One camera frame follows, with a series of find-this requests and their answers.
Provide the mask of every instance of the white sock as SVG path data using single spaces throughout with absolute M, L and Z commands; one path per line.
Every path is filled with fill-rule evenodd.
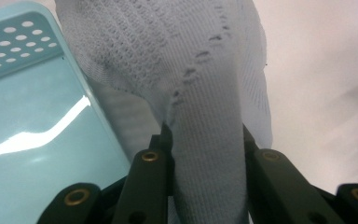
M 243 223 L 241 121 L 261 147 L 272 141 L 265 37 L 252 1 L 56 2 L 83 71 L 143 97 L 171 128 L 180 220 Z

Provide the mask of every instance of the knitted textile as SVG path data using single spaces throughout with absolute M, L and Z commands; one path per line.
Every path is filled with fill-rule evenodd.
M 272 141 L 266 41 L 253 2 L 56 4 L 83 71 L 143 97 L 158 123 L 171 128 L 181 222 L 247 222 L 242 121 L 258 145 L 270 147 Z

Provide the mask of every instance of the light blue plastic basket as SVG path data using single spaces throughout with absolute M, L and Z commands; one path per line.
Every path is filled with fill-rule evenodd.
M 129 167 L 49 11 L 0 8 L 0 223 L 35 223 L 61 189 Z

